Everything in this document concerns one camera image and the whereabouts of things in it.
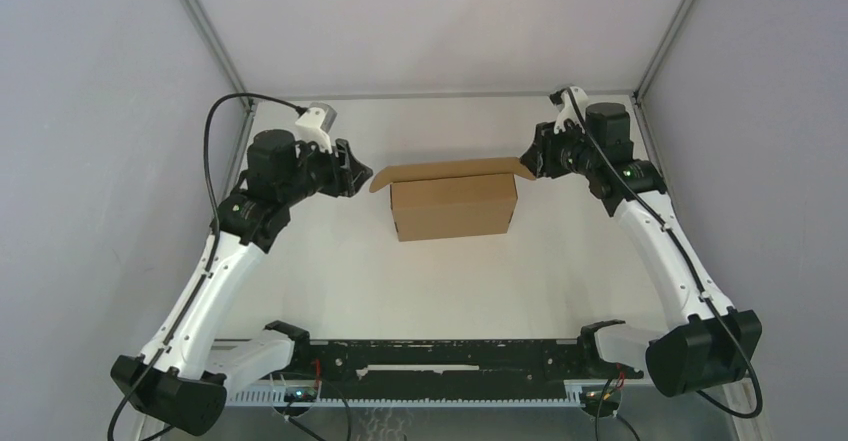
box flap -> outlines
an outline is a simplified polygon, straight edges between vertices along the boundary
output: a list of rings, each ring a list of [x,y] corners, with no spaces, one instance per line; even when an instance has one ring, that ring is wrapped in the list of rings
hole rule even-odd
[[[389,166],[374,176],[369,191],[376,193],[392,183],[428,179],[464,178],[486,174],[514,174],[524,179],[536,179],[518,158],[485,158],[448,161],[446,163],[407,164]]]

brown box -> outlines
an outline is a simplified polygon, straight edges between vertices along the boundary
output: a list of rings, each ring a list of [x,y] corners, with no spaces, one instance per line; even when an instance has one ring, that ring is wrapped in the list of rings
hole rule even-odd
[[[515,176],[535,179],[518,158],[389,166],[377,173],[370,190],[391,184],[401,241],[502,234],[518,201]]]

